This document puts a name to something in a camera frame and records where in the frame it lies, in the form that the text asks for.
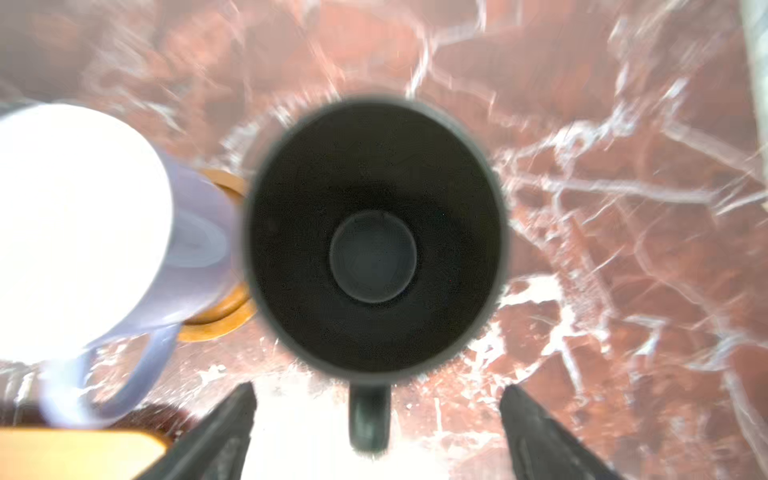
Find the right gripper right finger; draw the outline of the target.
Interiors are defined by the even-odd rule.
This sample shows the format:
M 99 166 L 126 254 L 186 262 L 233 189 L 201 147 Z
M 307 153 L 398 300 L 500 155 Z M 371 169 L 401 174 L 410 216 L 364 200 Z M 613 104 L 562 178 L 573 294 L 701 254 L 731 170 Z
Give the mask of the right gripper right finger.
M 499 411 L 516 478 L 621 479 L 522 388 L 506 387 Z

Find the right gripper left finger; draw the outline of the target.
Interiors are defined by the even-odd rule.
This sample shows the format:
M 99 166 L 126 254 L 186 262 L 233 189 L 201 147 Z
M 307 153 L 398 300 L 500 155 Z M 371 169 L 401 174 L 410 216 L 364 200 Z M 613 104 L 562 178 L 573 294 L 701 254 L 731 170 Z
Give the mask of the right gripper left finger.
M 144 480 L 240 479 L 256 410 L 253 385 L 239 384 L 139 477 Z

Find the round wooden saucer coaster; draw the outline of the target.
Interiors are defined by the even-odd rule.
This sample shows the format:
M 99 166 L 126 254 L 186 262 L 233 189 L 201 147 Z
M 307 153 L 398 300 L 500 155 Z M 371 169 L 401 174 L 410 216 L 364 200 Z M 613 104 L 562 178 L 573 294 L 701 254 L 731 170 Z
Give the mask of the round wooden saucer coaster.
M 246 194 L 244 179 L 222 170 L 200 170 L 214 185 L 221 189 L 237 210 L 241 209 Z M 178 340 L 182 343 L 199 343 L 221 338 L 243 326 L 256 313 L 244 275 L 237 274 L 240 282 L 228 295 L 208 310 L 184 322 Z

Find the purple mug white inside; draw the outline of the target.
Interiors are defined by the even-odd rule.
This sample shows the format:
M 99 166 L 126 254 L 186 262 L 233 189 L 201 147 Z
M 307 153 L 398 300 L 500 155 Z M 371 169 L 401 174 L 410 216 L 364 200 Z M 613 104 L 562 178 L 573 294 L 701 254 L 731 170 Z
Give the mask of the purple mug white inside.
M 1 116 L 1 356 L 40 364 L 52 426 L 100 429 L 160 377 L 183 324 L 239 285 L 237 205 L 108 114 Z

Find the black mug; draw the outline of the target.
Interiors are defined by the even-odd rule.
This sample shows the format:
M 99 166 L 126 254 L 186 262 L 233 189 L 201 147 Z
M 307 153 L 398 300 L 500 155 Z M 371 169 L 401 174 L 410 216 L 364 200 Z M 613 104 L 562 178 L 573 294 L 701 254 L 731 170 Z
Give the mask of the black mug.
M 492 316 L 509 233 L 496 175 L 456 120 L 358 96 L 312 111 L 270 148 L 242 246 L 277 338 L 348 383 L 350 444 L 378 454 L 392 386 L 456 356 Z

